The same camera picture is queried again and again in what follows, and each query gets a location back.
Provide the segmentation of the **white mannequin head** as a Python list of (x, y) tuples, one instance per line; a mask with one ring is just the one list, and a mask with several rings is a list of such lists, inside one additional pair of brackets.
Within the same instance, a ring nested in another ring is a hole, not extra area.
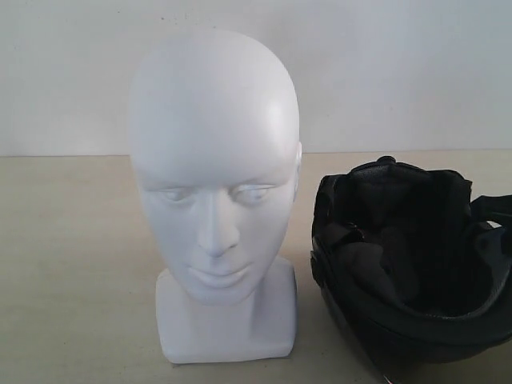
[(165, 263), (160, 345), (174, 364), (284, 358), (298, 328), (279, 254), (299, 181), (294, 84), (259, 41), (194, 30), (158, 44), (128, 98), (130, 160)]

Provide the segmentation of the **black helmet with tinted visor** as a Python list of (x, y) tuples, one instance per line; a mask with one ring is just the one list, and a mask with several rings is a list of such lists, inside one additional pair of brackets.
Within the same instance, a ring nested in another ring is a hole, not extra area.
[(511, 198), (391, 156), (322, 178), (310, 267), (384, 382), (511, 338)]

